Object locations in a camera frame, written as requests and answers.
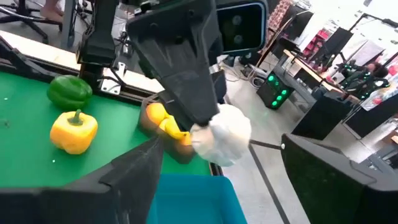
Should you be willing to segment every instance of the blue bin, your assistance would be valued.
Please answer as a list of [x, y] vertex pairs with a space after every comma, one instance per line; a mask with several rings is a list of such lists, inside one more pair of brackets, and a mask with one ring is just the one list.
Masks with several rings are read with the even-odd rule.
[[162, 174], [147, 224], [245, 224], [226, 177]]

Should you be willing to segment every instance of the workbench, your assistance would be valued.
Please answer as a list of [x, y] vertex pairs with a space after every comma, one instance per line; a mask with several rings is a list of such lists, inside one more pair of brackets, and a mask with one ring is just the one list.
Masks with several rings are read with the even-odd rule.
[[[0, 35], [27, 56], [63, 67], [80, 67], [73, 53], [3, 31]], [[130, 71], [124, 81], [154, 93], [163, 90], [156, 80]], [[0, 187], [65, 185], [148, 140], [137, 128], [139, 106], [94, 95], [84, 112], [98, 121], [95, 140], [80, 156], [66, 154], [50, 141], [52, 124], [63, 111], [48, 100], [48, 86], [0, 72]], [[211, 175], [211, 169], [199, 156], [181, 165], [165, 153], [162, 173]]]
[[[298, 72], [291, 73], [289, 70], [292, 68], [293, 65], [297, 65], [299, 67]], [[336, 88], [332, 85], [330, 85], [328, 82], [325, 81], [325, 78], [322, 74], [319, 75], [317, 74], [314, 69], [312, 69], [306, 62], [304, 62], [301, 58], [299, 58], [295, 53], [292, 53], [288, 50], [284, 50], [284, 54], [281, 57], [281, 59], [278, 61], [277, 65], [275, 66], [275, 69], [281, 71], [283, 70], [284, 75], [290, 75], [291, 77], [295, 79], [297, 78], [302, 78], [302, 73], [306, 73], [306, 77], [302, 78], [302, 81], [307, 84], [307, 87], [309, 89], [312, 89], [314, 85], [316, 86], [324, 86], [327, 90], [329, 91], [337, 91], [338, 93], [345, 93], [343, 90]], [[310, 104], [313, 103], [313, 100], [309, 99], [306, 97], [308, 94], [305, 92], [308, 92], [308, 88], [302, 86], [299, 83], [295, 83], [295, 86], [300, 86], [300, 88], [295, 88], [297, 92]], [[350, 95], [348, 97], [350, 101], [353, 103], [359, 103], [361, 100], [359, 100], [357, 97]]]

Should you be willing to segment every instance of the green tabletop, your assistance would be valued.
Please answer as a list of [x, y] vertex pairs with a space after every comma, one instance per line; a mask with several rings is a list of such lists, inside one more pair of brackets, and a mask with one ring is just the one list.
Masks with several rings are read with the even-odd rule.
[[[47, 99], [47, 87], [0, 72], [0, 187], [65, 185], [148, 140], [137, 128], [138, 106], [94, 96], [83, 110], [98, 122], [90, 148], [79, 156], [57, 149], [49, 135], [63, 111]], [[165, 153], [162, 173], [210, 175], [210, 168], [198, 156], [181, 165]]]

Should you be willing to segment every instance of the person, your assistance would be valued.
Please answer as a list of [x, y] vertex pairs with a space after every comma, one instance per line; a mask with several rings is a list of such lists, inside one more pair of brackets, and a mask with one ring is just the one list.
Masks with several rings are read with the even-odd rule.
[[[383, 67], [383, 65], [378, 62], [370, 63], [366, 66], [366, 70], [371, 73], [371, 76], [374, 76], [376, 78], [384, 78], [389, 73], [388, 69], [386, 67]], [[346, 86], [345, 90], [355, 90], [357, 86], [363, 84], [364, 82], [363, 80], [355, 80], [355, 78], [362, 73], [363, 71], [353, 72], [351, 76], [344, 79], [340, 83], [351, 82], [353, 80], [348, 86]], [[327, 92], [328, 90], [324, 86], [320, 86], [319, 88], [313, 90], [312, 96], [314, 97], [314, 99], [318, 100]]]
[[58, 2], [59, 0], [46, 0], [44, 6], [40, 10], [40, 15], [52, 21], [62, 22], [63, 11]]

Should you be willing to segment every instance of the gray floor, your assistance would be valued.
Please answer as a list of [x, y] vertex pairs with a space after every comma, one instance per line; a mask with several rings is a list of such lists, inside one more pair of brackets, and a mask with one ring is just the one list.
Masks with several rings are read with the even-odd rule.
[[[2, 0], [3, 4], [11, 3], [12, 0]], [[117, 37], [121, 27], [124, 24], [123, 19], [115, 19], [115, 27], [112, 35]], [[57, 26], [40, 24], [50, 37], [50, 45], [60, 46], [60, 33]], [[33, 40], [41, 41], [39, 35], [20, 22], [10, 24], [0, 24], [0, 29], [17, 35], [28, 37]], [[85, 30], [85, 25], [78, 20], [76, 22], [76, 39], [70, 51], [76, 50], [81, 39], [81, 34]], [[277, 60], [272, 55], [266, 58], [266, 62], [261, 65], [266, 70], [271, 70]], [[303, 116], [303, 113], [290, 101], [286, 101], [279, 110], [272, 111], [267, 109], [261, 99], [256, 95], [256, 89], [247, 81], [238, 79], [228, 72], [228, 96], [233, 105], [237, 106], [251, 120], [252, 138], [271, 144], [280, 144], [280, 137], [283, 133], [290, 133], [295, 127], [297, 121]], [[382, 126], [375, 130], [369, 136], [362, 140], [357, 140], [344, 126], [338, 125], [333, 132], [322, 141], [323, 144], [329, 144], [340, 148], [346, 156], [356, 162], [361, 162], [370, 154], [381, 148], [380, 138], [383, 132], [388, 133], [393, 127]], [[282, 208], [287, 214], [291, 223], [309, 223], [303, 208], [293, 190], [293, 187], [287, 177], [284, 169], [280, 152], [273, 149], [266, 149], [260, 146], [254, 146], [254, 152], [264, 168], [265, 174], [275, 190], [275, 194], [280, 201]], [[250, 153], [247, 153], [238, 164], [225, 168], [224, 174], [228, 176], [239, 196], [239, 200], [245, 212], [245, 216], [250, 224], [283, 223], [276, 206], [272, 201], [272, 196], [267, 189], [262, 175]]]

